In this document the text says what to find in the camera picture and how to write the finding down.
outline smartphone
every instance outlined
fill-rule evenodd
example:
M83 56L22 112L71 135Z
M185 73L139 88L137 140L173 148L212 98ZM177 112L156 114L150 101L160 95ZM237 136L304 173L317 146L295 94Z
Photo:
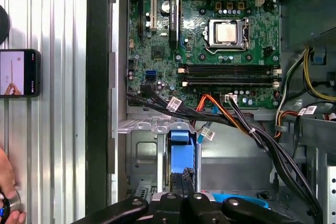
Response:
M34 49L0 50L0 98L41 93L41 54Z

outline capacitor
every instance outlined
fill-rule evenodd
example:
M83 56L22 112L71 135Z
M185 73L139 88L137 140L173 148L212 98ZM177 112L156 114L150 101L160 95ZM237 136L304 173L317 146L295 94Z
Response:
M170 12L170 1L166 0L161 5L161 11L168 14Z
M176 55L176 56L175 56L175 60L176 60L176 61L181 61L181 60L182 60L181 55Z

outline pcie slot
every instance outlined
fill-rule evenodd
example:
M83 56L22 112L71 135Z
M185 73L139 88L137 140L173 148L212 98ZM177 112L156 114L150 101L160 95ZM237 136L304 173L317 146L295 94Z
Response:
M212 77L188 77L182 82L183 87L190 86L250 86L250 87L274 87L277 82L272 78L212 78Z
M143 0L138 1L138 35L143 36Z
M272 74L272 66L259 65L186 65L184 68L179 68L179 73L189 75L269 75Z
M179 16L180 15L180 0L170 0L170 26L169 26L169 41L173 50L178 48L179 43Z
M151 0L151 31L156 31L157 1L158 0Z

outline ram slot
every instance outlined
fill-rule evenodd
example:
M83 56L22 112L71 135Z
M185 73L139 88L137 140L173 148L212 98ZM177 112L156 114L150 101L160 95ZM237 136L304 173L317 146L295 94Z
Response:
M143 0L138 1L138 35L143 36Z
M156 31L156 13L158 0L151 0L151 31Z
M217 76L217 75L269 75L272 74L272 66L259 65L185 65L179 73L191 76Z
M183 87L195 86L249 86L249 87L273 87L272 78L212 78L212 77L188 77L182 82Z

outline cpu socket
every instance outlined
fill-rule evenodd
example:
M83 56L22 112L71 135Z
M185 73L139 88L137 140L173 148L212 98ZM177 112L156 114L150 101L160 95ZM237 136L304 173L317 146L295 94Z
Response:
M249 20L210 19L203 36L209 52L211 48L216 48L216 52L245 51L249 49Z

